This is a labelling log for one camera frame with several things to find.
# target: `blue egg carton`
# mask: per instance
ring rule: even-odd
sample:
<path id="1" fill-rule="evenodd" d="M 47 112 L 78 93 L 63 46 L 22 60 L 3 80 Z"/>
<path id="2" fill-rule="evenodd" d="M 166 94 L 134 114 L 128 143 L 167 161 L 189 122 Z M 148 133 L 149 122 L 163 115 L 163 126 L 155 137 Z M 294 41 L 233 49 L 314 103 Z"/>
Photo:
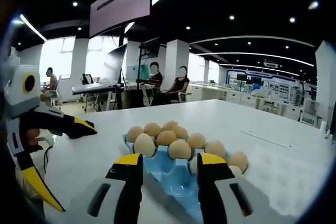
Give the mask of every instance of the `blue egg carton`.
<path id="1" fill-rule="evenodd" d="M 126 141 L 126 135 L 123 135 L 124 142 L 131 153 L 134 153 L 134 143 Z M 203 149 L 195 149 L 192 157 L 197 156 L 198 153 L 204 152 Z M 159 190 L 162 195 L 158 197 L 160 201 L 164 201 L 166 196 L 169 202 L 168 209 L 177 215 L 183 223 L 203 223 L 201 207 L 198 201 L 198 184 L 197 175 L 192 175 L 189 170 L 189 161 L 186 159 L 171 159 L 168 155 L 168 146 L 158 146 L 153 157 L 143 156 L 143 167 L 147 175 L 153 176 L 156 183 L 160 184 Z M 144 186 L 153 191 L 153 195 L 158 196 L 159 193 L 155 188 L 153 181 L 147 183 L 144 179 Z"/>

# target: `ceiling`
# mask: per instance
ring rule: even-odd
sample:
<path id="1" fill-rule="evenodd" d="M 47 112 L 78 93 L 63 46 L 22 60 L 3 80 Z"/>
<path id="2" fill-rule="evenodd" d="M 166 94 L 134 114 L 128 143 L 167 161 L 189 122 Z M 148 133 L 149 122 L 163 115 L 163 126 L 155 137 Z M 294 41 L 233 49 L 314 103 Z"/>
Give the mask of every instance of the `ceiling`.
<path id="1" fill-rule="evenodd" d="M 78 2 L 77 7 L 72 6 L 73 1 Z M 18 13 L 24 14 L 48 39 L 73 35 L 88 37 L 89 10 L 90 4 L 94 1 L 28 0 L 22 4 Z M 308 10 L 312 1 L 319 1 L 320 5 L 317 9 Z M 335 16 L 332 3 L 333 0 L 161 0 L 152 6 L 150 16 L 136 20 L 136 24 L 129 30 L 127 36 L 130 40 L 136 41 L 160 36 L 162 43 L 181 39 L 191 43 L 191 52 L 195 54 L 204 53 L 204 50 L 195 48 L 201 46 L 206 51 L 214 53 L 249 52 L 297 59 L 314 66 L 258 55 L 218 55 L 219 58 L 212 55 L 204 56 L 218 63 L 261 67 L 265 59 L 273 60 L 282 66 L 279 70 L 299 74 L 299 77 L 295 78 L 316 84 L 314 53 L 324 39 L 336 41 L 333 33 L 336 22 L 332 18 Z M 234 15 L 235 19 L 230 20 L 230 15 Z M 296 22 L 290 23 L 290 17 L 295 17 Z M 77 23 L 72 23 L 76 25 L 68 27 L 59 25 L 59 22 L 67 20 L 77 20 Z M 50 29 L 47 25 L 53 23 L 58 23 L 58 26 Z M 78 26 L 82 27 L 81 31 L 77 30 Z M 116 28 L 108 34 L 119 32 L 120 29 Z M 290 38 L 313 46 L 283 39 L 244 37 L 251 35 Z M 242 37 L 193 44 L 196 41 L 228 36 Z M 40 43 L 42 40 L 26 26 L 17 28 L 17 34 L 13 40 L 13 46 L 17 47 L 17 50 Z"/>

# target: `bright window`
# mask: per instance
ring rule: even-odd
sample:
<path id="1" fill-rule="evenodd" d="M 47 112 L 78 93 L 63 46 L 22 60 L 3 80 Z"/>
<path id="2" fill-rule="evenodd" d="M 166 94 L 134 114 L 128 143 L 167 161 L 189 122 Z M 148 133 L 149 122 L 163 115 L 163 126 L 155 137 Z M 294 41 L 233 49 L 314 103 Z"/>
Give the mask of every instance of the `bright window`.
<path id="1" fill-rule="evenodd" d="M 213 80 L 218 83 L 219 80 L 219 65 L 213 61 L 209 61 L 208 81 Z"/>
<path id="2" fill-rule="evenodd" d="M 106 54 L 115 50 L 119 44 L 119 37 L 115 36 L 96 36 L 89 40 L 88 52 L 86 56 L 85 73 L 92 77 L 100 77 L 102 66 L 105 61 Z M 126 69 L 126 57 L 123 60 L 123 72 Z"/>
<path id="3" fill-rule="evenodd" d="M 41 82 L 50 80 L 46 76 L 49 67 L 52 67 L 57 79 L 70 76 L 74 44 L 75 37 L 51 39 L 43 44 L 39 66 Z"/>
<path id="4" fill-rule="evenodd" d="M 198 55 L 189 54 L 188 78 L 191 81 L 203 82 L 204 80 L 204 58 Z"/>

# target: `egg carton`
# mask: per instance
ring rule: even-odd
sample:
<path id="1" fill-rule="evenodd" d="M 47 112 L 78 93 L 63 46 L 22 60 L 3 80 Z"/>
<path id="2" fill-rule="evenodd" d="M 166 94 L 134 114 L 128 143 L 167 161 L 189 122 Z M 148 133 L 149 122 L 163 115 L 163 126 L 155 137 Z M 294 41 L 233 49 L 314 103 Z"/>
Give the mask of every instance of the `egg carton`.
<path id="1" fill-rule="evenodd" d="M 123 140 L 130 153 L 134 153 L 134 143 L 127 142 L 126 135 L 123 135 Z M 191 159 L 200 152 L 204 150 L 194 149 Z M 229 156 L 230 153 L 226 153 L 224 158 Z M 191 159 L 171 159 L 168 146 L 159 145 L 153 157 L 143 156 L 143 181 L 151 195 L 182 223 L 203 223 L 197 175 L 190 172 Z"/>

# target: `brown egg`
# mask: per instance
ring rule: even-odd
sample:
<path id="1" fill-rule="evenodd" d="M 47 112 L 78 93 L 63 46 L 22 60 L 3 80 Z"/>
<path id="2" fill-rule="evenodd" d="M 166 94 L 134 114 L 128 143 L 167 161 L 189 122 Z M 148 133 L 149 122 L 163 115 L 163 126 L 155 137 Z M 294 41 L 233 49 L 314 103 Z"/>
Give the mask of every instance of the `brown egg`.
<path id="1" fill-rule="evenodd" d="M 173 131 L 163 131 L 156 138 L 156 145 L 169 146 L 174 141 L 177 141 L 175 132 Z"/>
<path id="2" fill-rule="evenodd" d="M 238 166 L 229 165 L 229 168 L 236 178 L 242 178 L 243 177 L 243 174 L 241 173 L 241 170 Z"/>
<path id="3" fill-rule="evenodd" d="M 143 133 L 143 128 L 142 127 L 139 127 L 139 126 L 131 127 L 127 132 L 126 141 L 130 142 L 130 143 L 134 143 L 135 140 L 137 139 L 137 137 L 141 133 Z"/>
<path id="4" fill-rule="evenodd" d="M 224 145 L 218 140 L 207 143 L 205 145 L 204 151 L 211 154 L 215 154 L 219 157 L 224 157 L 226 153 Z"/>
<path id="5" fill-rule="evenodd" d="M 197 174 L 197 156 L 194 156 L 189 162 L 189 171 L 192 175 Z"/>
<path id="6" fill-rule="evenodd" d="M 177 122 L 169 121 L 162 126 L 162 131 L 171 131 L 174 126 L 177 126 Z"/>
<path id="7" fill-rule="evenodd" d="M 155 144 L 152 138 L 146 133 L 140 134 L 134 143 L 134 152 L 141 153 L 147 157 L 152 157 L 155 154 Z"/>
<path id="8" fill-rule="evenodd" d="M 239 167 L 241 172 L 244 173 L 247 168 L 247 156 L 244 152 L 233 152 L 228 158 L 227 164 Z"/>
<path id="9" fill-rule="evenodd" d="M 157 123 L 148 123 L 145 126 L 144 132 L 156 138 L 161 133 L 161 127 Z"/>
<path id="10" fill-rule="evenodd" d="M 187 139 L 187 144 L 193 149 L 202 149 L 205 145 L 205 137 L 201 133 L 191 134 Z"/>
<path id="11" fill-rule="evenodd" d="M 175 125 L 173 126 L 172 131 L 175 132 L 177 138 L 183 138 L 183 139 L 188 138 L 188 132 L 185 128 Z"/>
<path id="12" fill-rule="evenodd" d="M 168 154 L 172 159 L 189 159 L 191 157 L 191 149 L 185 141 L 175 141 L 168 147 Z"/>

